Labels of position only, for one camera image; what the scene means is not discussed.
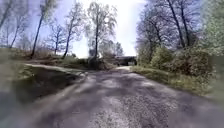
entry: bush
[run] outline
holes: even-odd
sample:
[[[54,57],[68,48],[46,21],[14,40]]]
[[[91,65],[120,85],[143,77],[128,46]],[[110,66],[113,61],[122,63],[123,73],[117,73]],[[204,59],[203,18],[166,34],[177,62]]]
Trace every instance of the bush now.
[[[172,60],[172,53],[165,47],[156,48],[156,52],[151,60],[151,66],[162,69],[162,65]]]
[[[184,50],[171,62],[163,64],[163,69],[191,76],[207,76],[212,72],[211,57],[198,50]]]

